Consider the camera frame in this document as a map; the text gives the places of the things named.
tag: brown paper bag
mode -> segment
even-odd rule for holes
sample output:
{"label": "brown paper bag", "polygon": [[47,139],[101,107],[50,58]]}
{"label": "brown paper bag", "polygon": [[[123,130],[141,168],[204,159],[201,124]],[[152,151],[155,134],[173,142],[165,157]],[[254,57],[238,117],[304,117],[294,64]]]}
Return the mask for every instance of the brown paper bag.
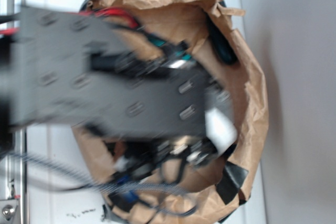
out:
{"label": "brown paper bag", "polygon": [[[264,74],[238,30],[232,30],[231,15],[244,11],[225,8],[221,0],[101,0],[93,8],[122,6],[134,14],[150,32],[171,42],[186,40],[190,53],[212,74],[232,96],[235,126],[238,131],[236,148],[228,158],[220,157],[199,170],[188,168],[180,186],[191,191],[198,200],[195,214],[178,218],[157,214],[154,210],[136,204],[130,212],[113,207],[113,213],[130,223],[208,223],[226,217],[239,203],[249,199],[257,166],[263,151],[268,130],[268,104]],[[223,64],[213,51],[208,38],[206,15],[229,41],[237,63]],[[129,38],[132,34],[123,34]],[[159,56],[156,48],[138,44],[132,38],[134,50],[140,58]],[[73,129],[78,145],[94,179],[105,182],[113,174],[113,157],[103,140],[92,136],[85,129]],[[154,174],[149,181],[158,181]],[[151,203],[159,199],[151,194],[141,194]],[[182,197],[167,196],[163,206],[172,211],[187,211],[190,203]]]}

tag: black tape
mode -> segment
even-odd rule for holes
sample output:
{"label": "black tape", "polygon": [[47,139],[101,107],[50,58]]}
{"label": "black tape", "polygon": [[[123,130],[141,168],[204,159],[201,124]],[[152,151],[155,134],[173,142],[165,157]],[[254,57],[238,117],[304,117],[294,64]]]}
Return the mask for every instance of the black tape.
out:
{"label": "black tape", "polygon": [[125,212],[130,212],[132,207],[137,203],[137,201],[128,202],[124,197],[118,194],[110,194],[108,197],[115,206]]}
{"label": "black tape", "polygon": [[216,185],[216,190],[226,205],[236,197],[247,174],[248,170],[226,162],[222,180]]}

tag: red wire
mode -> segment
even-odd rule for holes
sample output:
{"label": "red wire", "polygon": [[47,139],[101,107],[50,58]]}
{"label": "red wire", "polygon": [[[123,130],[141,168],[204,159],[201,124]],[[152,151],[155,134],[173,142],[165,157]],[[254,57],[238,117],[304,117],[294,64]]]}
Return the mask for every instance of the red wire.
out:
{"label": "red wire", "polygon": [[100,16],[118,16],[123,17],[128,21],[128,25],[130,28],[138,28],[140,27],[139,22],[126,10],[118,7],[108,7],[105,9],[98,10],[96,12],[80,12],[80,15],[89,16],[89,15],[96,15],[97,17]]}
{"label": "red wire", "polygon": [[5,36],[10,36],[13,35],[14,33],[18,32],[19,28],[9,28],[6,30],[0,30],[0,34],[5,35]]}

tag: metal frame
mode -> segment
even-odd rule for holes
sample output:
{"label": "metal frame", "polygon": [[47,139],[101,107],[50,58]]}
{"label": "metal frame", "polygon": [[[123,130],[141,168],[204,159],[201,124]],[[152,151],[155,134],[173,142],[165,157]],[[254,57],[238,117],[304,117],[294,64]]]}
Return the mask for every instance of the metal frame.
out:
{"label": "metal frame", "polygon": [[[20,9],[20,5],[25,0],[0,0],[0,14],[16,13]],[[6,29],[14,24],[2,24],[0,29]],[[26,130],[22,129],[13,134],[15,142],[15,151],[26,152]],[[20,216],[13,220],[14,223],[29,224],[28,199],[26,191],[26,165],[23,162],[14,162],[12,158],[6,157],[0,163],[0,186],[4,186],[6,190],[2,190],[0,199],[10,199],[16,195],[20,195],[19,209]]]}

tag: gray wall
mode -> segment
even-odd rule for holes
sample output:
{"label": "gray wall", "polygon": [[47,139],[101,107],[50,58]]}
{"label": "gray wall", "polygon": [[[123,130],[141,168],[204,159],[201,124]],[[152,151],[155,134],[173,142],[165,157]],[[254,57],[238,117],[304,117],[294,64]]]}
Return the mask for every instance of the gray wall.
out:
{"label": "gray wall", "polygon": [[268,223],[336,223],[336,0],[242,4],[268,82]]}

